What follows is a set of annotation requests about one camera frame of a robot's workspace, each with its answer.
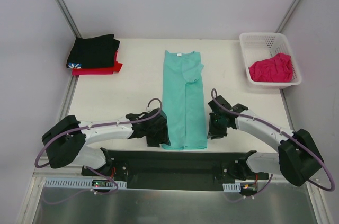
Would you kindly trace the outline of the teal t shirt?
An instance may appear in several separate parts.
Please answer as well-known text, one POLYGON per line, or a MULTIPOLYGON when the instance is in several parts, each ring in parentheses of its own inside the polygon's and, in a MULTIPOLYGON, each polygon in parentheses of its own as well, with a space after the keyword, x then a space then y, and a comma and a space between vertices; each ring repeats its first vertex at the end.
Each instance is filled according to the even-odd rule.
POLYGON ((165 52, 163 65, 163 111, 167 115, 170 146, 166 150, 207 148, 206 113, 201 54, 193 51, 165 52))

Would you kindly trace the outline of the white plastic basket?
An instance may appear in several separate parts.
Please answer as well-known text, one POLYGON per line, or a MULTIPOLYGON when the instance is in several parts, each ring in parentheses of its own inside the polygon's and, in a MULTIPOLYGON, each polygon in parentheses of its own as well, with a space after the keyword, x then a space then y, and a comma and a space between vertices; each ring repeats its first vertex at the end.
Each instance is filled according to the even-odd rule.
POLYGON ((249 87, 284 89, 301 83, 302 77, 285 35, 242 33, 239 40, 249 87))

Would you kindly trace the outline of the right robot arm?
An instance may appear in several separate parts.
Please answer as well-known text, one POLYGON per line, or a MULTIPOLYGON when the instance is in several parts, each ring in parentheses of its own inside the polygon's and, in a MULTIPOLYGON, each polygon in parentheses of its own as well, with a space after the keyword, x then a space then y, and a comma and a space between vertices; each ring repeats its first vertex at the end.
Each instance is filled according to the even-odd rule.
POLYGON ((208 105, 211 108, 208 138, 223 138, 232 128, 274 149, 272 153, 251 150, 243 154, 228 168, 232 178, 244 181, 257 173, 281 174, 292 185, 302 186, 322 168, 323 158, 308 131, 280 129, 242 104, 231 106, 221 95, 208 105))

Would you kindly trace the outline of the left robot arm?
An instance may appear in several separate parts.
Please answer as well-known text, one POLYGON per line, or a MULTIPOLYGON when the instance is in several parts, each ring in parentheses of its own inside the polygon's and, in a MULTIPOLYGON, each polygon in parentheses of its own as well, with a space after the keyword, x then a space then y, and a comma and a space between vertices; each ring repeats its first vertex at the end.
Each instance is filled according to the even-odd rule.
POLYGON ((114 164, 107 148, 91 144, 113 139, 146 138, 148 147, 170 145, 167 116, 159 108, 143 113, 129 113, 120 119, 95 124, 80 122, 68 115, 42 136, 48 165, 53 169, 69 164, 92 168, 84 175, 111 176, 114 164))

